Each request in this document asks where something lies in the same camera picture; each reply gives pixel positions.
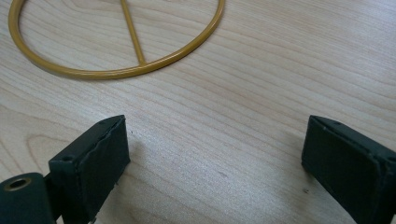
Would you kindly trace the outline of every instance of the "black rubber piece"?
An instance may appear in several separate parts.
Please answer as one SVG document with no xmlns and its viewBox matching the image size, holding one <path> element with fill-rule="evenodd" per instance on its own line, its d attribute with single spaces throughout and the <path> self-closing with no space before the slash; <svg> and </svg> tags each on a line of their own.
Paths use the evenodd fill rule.
<svg viewBox="0 0 396 224">
<path fill-rule="evenodd" d="M 43 175 L 17 175 L 0 184 L 0 223 L 54 223 Z"/>
<path fill-rule="evenodd" d="M 64 223 L 94 220 L 129 162 L 124 116 L 96 123 L 51 159 L 51 181 L 67 199 Z"/>
<path fill-rule="evenodd" d="M 359 224 L 396 212 L 396 153 L 346 125 L 311 116 L 302 165 Z"/>
</svg>

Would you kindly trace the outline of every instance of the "wood grain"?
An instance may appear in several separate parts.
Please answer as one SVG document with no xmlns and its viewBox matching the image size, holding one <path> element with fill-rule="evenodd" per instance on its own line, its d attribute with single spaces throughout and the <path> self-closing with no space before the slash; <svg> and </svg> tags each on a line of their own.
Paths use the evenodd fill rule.
<svg viewBox="0 0 396 224">
<path fill-rule="evenodd" d="M 7 29 L 10 2 L 0 2 L 0 181 L 46 174 L 96 121 L 124 114 L 132 163 L 97 223 L 354 223 L 300 165 L 309 115 L 396 149 L 394 1 L 227 1 L 194 53 L 108 81 L 29 63 Z M 129 4 L 152 61 L 198 35 L 217 1 Z M 21 31 L 70 67 L 137 64 L 119 1 L 27 1 Z"/>
</svg>

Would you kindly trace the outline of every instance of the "table surface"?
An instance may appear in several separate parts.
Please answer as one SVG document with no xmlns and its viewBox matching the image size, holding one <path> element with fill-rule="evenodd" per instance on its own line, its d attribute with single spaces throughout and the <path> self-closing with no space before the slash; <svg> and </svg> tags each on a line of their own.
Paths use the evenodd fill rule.
<svg viewBox="0 0 396 224">
<path fill-rule="evenodd" d="M 395 1 L 228 0 L 192 54 L 100 81 L 31 64 L 10 37 L 10 2 L 0 2 L 0 181 L 45 175 L 95 122 L 123 114 L 132 162 L 96 223 L 354 223 L 301 166 L 309 116 L 396 149 Z M 217 7 L 128 4 L 148 61 L 193 40 Z M 119 1 L 27 1 L 21 32 L 68 67 L 137 64 Z"/>
</svg>

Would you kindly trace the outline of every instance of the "yellow rubber tubing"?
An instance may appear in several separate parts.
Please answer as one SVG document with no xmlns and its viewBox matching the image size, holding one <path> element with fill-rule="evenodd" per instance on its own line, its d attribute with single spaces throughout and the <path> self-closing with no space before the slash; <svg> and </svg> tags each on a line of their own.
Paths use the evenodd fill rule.
<svg viewBox="0 0 396 224">
<path fill-rule="evenodd" d="M 12 1 L 11 8 L 9 9 L 8 28 L 9 28 L 9 32 L 11 33 L 11 37 L 15 42 L 15 45 L 17 45 L 20 51 L 32 63 L 34 63 L 37 67 L 43 70 L 46 70 L 55 75 L 68 76 L 74 78 L 85 78 L 85 79 L 111 79 L 111 78 L 134 77 L 152 72 L 154 70 L 165 67 L 168 64 L 174 63 L 177 60 L 180 60 L 181 58 L 185 57 L 193 50 L 198 48 L 201 44 L 203 44 L 210 37 L 210 35 L 216 30 L 216 28 L 219 25 L 225 7 L 225 0 L 219 0 L 216 13 L 213 19 L 210 21 L 210 23 L 206 26 L 206 28 L 197 37 L 195 37 L 189 44 L 179 49 L 178 51 L 175 51 L 165 57 L 162 57 L 159 60 L 156 60 L 151 63 L 140 63 L 138 66 L 135 67 L 122 68 L 116 70 L 87 71 L 87 70 L 68 68 L 56 63 L 51 63 L 47 60 L 44 60 L 37 54 L 35 54 L 26 46 L 26 44 L 24 43 L 21 37 L 20 26 L 19 26 L 21 9 L 25 1 L 26 0 L 14 0 Z"/>
</svg>

